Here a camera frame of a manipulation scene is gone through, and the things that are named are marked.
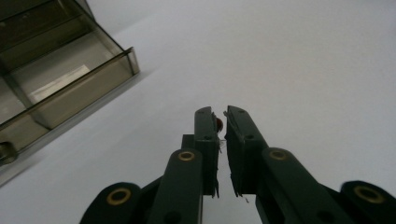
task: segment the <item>white background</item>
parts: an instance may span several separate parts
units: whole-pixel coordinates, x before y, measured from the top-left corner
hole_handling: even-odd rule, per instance
[[[90,3],[142,72],[0,188],[1,224],[79,223],[103,188],[144,187],[207,105],[224,121],[227,105],[246,109],[271,147],[330,188],[359,179],[396,195],[395,1]],[[234,197],[222,151],[203,223],[261,223],[253,196]]]

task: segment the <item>brass screw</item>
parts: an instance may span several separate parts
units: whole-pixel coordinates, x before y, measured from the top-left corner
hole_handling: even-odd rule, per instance
[[[282,150],[272,150],[270,152],[270,157],[274,160],[277,161],[283,161],[285,160],[288,156],[286,155],[286,153]]]
[[[183,151],[178,153],[178,159],[181,161],[192,161],[195,155],[190,151]]]
[[[115,197],[117,193],[122,193],[122,197]],[[119,188],[111,191],[110,194],[107,195],[107,203],[111,205],[120,205],[128,201],[132,196],[132,192],[129,189]]]
[[[357,186],[353,189],[353,191],[361,199],[369,203],[383,203],[385,201],[385,198],[381,193],[366,186]]]

